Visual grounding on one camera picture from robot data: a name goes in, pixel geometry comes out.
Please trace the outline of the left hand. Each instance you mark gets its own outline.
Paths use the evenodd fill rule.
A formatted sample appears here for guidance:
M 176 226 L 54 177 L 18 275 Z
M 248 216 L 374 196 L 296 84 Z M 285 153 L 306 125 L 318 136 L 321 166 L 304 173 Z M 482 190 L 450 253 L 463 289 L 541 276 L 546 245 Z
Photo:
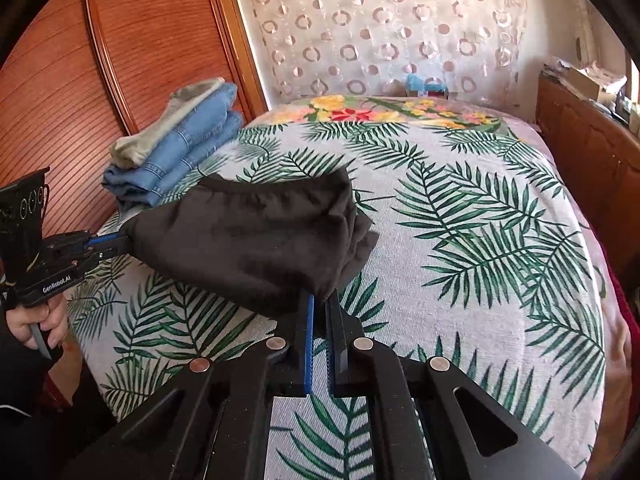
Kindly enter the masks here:
M 68 332 L 66 299 L 63 295 L 56 295 L 45 304 L 32 308 L 25 308 L 19 304 L 6 312 L 6 325 L 18 341 L 32 350 L 37 349 L 32 326 L 39 325 L 49 333 L 48 346 L 55 348 L 62 344 Z

